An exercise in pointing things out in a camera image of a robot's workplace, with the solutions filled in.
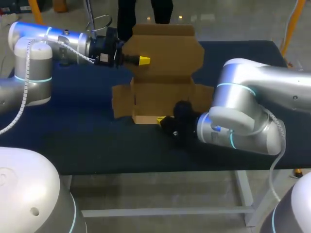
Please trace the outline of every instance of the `yellow pole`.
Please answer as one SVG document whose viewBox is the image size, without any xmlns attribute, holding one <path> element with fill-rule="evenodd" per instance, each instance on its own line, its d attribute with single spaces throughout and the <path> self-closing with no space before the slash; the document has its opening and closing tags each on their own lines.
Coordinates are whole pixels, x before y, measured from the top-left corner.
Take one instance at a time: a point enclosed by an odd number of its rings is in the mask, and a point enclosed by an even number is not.
<svg viewBox="0 0 311 233">
<path fill-rule="evenodd" d="M 35 17 L 35 22 L 37 24 L 44 25 L 43 20 L 42 20 L 42 16 L 41 16 L 41 12 L 40 12 L 39 7 L 38 7 L 37 0 L 28 0 L 28 2 L 29 2 L 29 5 L 31 7 L 31 11 L 33 12 L 33 15 Z"/>
<path fill-rule="evenodd" d="M 289 21 L 289 24 L 287 25 L 287 31 L 286 31 L 286 35 L 285 35 L 285 40 L 282 42 L 282 45 L 281 45 L 281 54 L 282 56 L 284 57 L 285 53 L 286 53 L 286 50 L 287 50 L 287 47 L 288 47 L 288 44 L 291 40 L 291 37 L 293 35 L 293 32 L 295 30 L 295 27 L 296 27 L 296 24 L 299 20 L 299 17 L 302 13 L 302 10 L 305 6 L 305 3 L 306 3 L 306 0 L 297 0 L 297 6 L 293 12 L 293 15 L 291 16 L 290 18 L 290 21 Z"/>
</svg>

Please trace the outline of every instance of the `black end effector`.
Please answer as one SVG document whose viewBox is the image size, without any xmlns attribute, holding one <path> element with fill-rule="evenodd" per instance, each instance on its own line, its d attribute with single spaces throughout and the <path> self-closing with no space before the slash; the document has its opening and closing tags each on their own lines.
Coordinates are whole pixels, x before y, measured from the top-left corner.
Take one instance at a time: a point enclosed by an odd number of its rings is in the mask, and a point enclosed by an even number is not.
<svg viewBox="0 0 311 233">
<path fill-rule="evenodd" d="M 181 145 L 196 138 L 196 125 L 201 114 L 193 110 L 192 104 L 179 101 L 173 109 L 173 115 L 174 117 L 166 116 L 161 120 L 160 125 L 164 133 Z"/>
<path fill-rule="evenodd" d="M 107 28 L 106 36 L 98 35 L 91 39 L 89 57 L 95 60 L 96 65 L 118 67 L 124 63 L 139 66 L 140 56 L 129 56 L 122 53 L 124 42 L 118 39 L 116 28 Z"/>
</svg>

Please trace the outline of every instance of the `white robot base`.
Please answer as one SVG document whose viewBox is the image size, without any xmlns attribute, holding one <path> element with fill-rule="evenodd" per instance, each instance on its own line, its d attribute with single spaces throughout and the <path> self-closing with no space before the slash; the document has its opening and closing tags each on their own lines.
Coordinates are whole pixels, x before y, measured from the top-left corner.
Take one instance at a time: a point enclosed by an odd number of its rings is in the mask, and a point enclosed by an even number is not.
<svg viewBox="0 0 311 233">
<path fill-rule="evenodd" d="M 44 156 L 0 147 L 1 233 L 87 233 L 74 198 Z"/>
</svg>

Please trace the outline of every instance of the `box lid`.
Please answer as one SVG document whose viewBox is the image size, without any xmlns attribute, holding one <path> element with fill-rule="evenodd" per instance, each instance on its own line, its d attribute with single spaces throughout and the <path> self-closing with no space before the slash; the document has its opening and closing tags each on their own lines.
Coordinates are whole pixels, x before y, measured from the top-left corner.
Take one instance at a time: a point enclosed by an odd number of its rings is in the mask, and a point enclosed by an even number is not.
<svg viewBox="0 0 311 233">
<path fill-rule="evenodd" d="M 187 80 L 203 65 L 204 49 L 191 25 L 138 24 L 122 48 L 124 54 L 150 57 L 148 66 L 126 65 L 136 82 L 171 83 Z"/>
</svg>

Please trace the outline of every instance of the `cardboard flap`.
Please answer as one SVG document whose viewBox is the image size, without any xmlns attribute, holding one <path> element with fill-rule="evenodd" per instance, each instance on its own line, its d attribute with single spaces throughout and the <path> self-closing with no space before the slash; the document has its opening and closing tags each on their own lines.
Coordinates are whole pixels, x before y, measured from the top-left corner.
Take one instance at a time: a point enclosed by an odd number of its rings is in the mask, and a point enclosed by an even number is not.
<svg viewBox="0 0 311 233">
<path fill-rule="evenodd" d="M 114 118 L 132 115 L 134 96 L 130 85 L 117 85 L 112 87 L 112 109 Z"/>
<path fill-rule="evenodd" d="M 194 27 L 191 25 L 172 25 L 172 24 L 136 24 L 133 27 L 135 35 L 175 35 L 175 36 L 194 36 Z"/>
<path fill-rule="evenodd" d="M 146 80 L 151 76 L 191 76 L 203 65 L 204 59 L 204 49 L 190 33 L 191 30 L 191 25 L 137 25 L 122 51 L 127 55 L 150 57 L 150 64 L 126 66 L 135 77 Z"/>
<path fill-rule="evenodd" d="M 213 87 L 196 84 L 195 92 L 190 97 L 193 110 L 199 113 L 207 112 L 213 101 L 213 93 Z"/>
</svg>

